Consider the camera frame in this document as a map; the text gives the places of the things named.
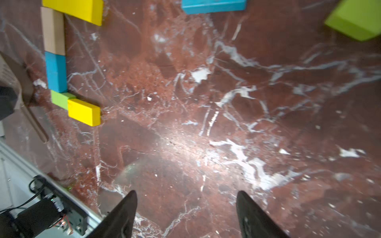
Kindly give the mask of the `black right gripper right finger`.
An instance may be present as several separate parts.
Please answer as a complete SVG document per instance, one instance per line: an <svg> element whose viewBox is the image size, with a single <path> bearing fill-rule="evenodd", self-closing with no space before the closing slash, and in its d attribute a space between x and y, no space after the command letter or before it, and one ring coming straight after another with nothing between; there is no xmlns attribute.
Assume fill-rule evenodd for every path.
<svg viewBox="0 0 381 238"><path fill-rule="evenodd" d="M289 238L243 190L237 194L236 211L243 238Z"/></svg>

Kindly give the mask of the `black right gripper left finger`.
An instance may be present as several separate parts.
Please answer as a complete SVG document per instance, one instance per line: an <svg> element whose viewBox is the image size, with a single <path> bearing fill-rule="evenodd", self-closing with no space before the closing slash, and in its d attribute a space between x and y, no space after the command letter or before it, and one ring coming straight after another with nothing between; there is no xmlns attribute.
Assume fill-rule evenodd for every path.
<svg viewBox="0 0 381 238"><path fill-rule="evenodd" d="M137 193L135 190L132 190L87 238L131 238L137 206Z"/></svg>

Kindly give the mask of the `yellow block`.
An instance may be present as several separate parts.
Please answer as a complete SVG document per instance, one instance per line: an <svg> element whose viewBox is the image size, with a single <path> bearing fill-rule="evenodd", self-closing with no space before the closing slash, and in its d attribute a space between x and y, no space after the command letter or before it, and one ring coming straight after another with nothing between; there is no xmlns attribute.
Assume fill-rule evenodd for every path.
<svg viewBox="0 0 381 238"><path fill-rule="evenodd" d="M68 99L68 116L88 126L95 127L101 124L100 107L79 99Z"/></svg>
<svg viewBox="0 0 381 238"><path fill-rule="evenodd" d="M42 6L77 17L97 26L102 25L102 0L43 0Z"/></svg>

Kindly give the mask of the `lime green block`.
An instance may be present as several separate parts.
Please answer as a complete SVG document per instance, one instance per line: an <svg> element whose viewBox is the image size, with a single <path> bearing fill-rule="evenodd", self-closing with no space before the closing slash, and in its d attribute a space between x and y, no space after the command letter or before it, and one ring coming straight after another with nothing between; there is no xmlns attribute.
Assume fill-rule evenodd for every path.
<svg viewBox="0 0 381 238"><path fill-rule="evenodd" d="M76 96L65 92L65 93L58 93L54 90L51 90L51 102L65 110L68 110L68 100L69 99L76 99Z"/></svg>

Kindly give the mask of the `beige wooden block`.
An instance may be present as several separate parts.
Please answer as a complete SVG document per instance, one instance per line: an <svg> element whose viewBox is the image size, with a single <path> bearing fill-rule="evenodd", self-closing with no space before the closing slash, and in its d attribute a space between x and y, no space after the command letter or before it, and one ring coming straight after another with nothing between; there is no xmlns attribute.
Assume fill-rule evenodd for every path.
<svg viewBox="0 0 381 238"><path fill-rule="evenodd" d="M40 10L45 51L65 56L64 15L46 7Z"/></svg>

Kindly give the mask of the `dark teal block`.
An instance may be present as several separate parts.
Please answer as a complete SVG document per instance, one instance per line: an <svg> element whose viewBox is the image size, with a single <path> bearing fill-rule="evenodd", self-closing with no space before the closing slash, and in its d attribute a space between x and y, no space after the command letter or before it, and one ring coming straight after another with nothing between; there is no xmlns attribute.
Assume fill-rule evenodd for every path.
<svg viewBox="0 0 381 238"><path fill-rule="evenodd" d="M243 11L246 0L182 0L181 8L186 14Z"/></svg>

